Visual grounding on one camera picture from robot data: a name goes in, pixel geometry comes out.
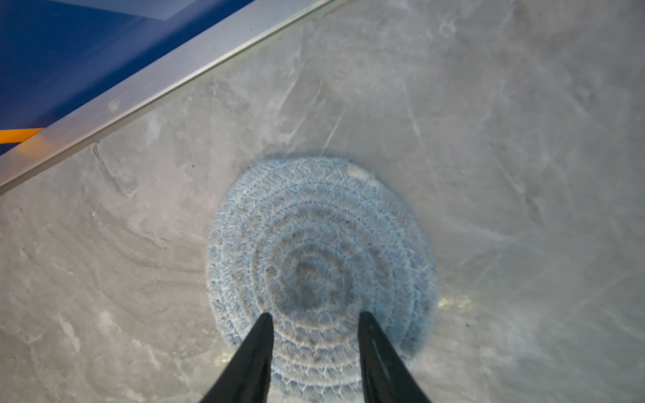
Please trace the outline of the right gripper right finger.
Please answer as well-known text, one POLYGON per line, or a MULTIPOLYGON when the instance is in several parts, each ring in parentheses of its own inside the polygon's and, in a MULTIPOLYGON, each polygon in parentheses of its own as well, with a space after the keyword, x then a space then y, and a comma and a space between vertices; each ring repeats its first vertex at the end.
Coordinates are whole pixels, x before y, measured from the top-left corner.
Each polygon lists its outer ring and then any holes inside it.
POLYGON ((365 402, 431 402, 369 312, 359 314, 358 342, 365 402))

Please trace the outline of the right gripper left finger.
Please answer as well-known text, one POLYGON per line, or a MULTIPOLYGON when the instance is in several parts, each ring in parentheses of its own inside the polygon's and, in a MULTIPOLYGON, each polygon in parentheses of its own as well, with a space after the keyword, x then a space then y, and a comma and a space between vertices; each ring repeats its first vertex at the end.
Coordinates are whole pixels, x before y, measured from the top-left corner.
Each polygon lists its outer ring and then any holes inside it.
POLYGON ((266 403, 273 347, 273 320, 270 313, 265 312, 201 403, 266 403))

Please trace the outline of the blue woven round coaster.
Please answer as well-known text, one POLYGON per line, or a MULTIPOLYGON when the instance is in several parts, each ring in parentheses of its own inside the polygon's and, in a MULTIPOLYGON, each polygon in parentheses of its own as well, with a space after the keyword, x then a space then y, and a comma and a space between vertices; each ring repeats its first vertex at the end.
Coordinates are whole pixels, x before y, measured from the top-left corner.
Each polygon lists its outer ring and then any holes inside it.
POLYGON ((231 344, 272 316, 272 384, 304 401, 358 400, 361 312, 405 362, 424 349, 437 317, 423 231, 393 191, 342 158, 268 159, 245 171, 211 225, 206 278, 231 344))

